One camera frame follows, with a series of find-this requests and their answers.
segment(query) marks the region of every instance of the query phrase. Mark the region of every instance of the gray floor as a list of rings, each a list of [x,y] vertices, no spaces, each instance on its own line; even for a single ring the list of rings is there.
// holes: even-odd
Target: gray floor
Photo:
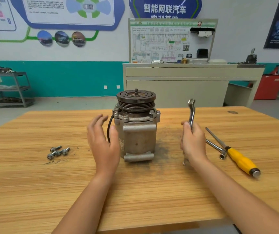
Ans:
[[[89,97],[89,98],[37,98],[36,103],[28,108],[0,108],[0,126],[28,111],[41,110],[89,110],[112,109],[117,103],[116,97]],[[251,108],[258,112],[279,119],[279,100],[254,101]],[[233,226],[216,228],[200,228],[169,232],[172,234],[237,234]]]

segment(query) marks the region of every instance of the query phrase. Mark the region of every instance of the hand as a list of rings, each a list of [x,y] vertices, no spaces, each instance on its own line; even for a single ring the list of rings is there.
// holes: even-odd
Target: hand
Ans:
[[[197,161],[206,160],[206,136],[198,123],[193,123],[193,132],[188,122],[181,122],[183,133],[181,135],[181,149],[191,165]]]
[[[110,126],[109,131],[111,143],[106,141],[102,125],[107,119],[108,116],[102,114],[93,118],[87,127],[87,138],[96,163],[96,176],[111,181],[120,161],[120,145],[114,125]]]

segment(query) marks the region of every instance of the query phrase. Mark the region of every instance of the wooden table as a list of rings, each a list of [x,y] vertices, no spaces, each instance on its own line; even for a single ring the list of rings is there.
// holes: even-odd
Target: wooden table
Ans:
[[[180,121],[189,118],[189,109],[160,110],[155,159],[121,159],[101,233],[153,233],[230,222],[196,172],[182,165]],[[100,113],[111,110],[31,111],[0,127],[0,234],[50,233],[55,228],[95,172],[86,125]],[[207,145],[209,159],[279,211],[279,120],[245,107],[197,108],[195,120],[250,157],[262,175],[259,180],[248,177]],[[49,162],[49,149],[57,145],[69,146],[71,152]]]

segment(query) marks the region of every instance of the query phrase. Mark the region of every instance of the beige desk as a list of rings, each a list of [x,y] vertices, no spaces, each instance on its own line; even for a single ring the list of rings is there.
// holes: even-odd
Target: beige desk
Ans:
[[[135,88],[157,94],[160,108],[186,107],[190,98],[196,107],[250,107],[264,65],[245,64],[123,64],[124,90]],[[230,80],[250,80],[253,88],[229,85]]]
[[[155,159],[121,159],[100,233],[158,233],[231,223],[196,172],[182,165],[180,122],[189,118],[189,109],[160,110]],[[95,173],[86,125],[100,113],[111,110],[30,111],[0,127],[0,234],[52,232]],[[262,175],[252,179],[207,145],[208,158],[279,211],[279,120],[245,107],[198,108],[195,120],[251,158]],[[57,145],[71,151],[49,162],[49,149]]]

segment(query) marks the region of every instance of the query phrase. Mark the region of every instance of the person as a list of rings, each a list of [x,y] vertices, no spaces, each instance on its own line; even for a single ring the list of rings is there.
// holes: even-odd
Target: person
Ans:
[[[120,161],[115,126],[110,127],[110,144],[104,135],[102,125],[107,119],[108,116],[101,114],[88,125],[87,137],[95,159],[96,173],[53,234],[93,234],[97,231],[106,195]],[[243,234],[279,233],[279,213],[209,161],[205,135],[197,123],[193,125],[193,132],[188,122],[182,125],[181,148],[185,156],[240,231]]]

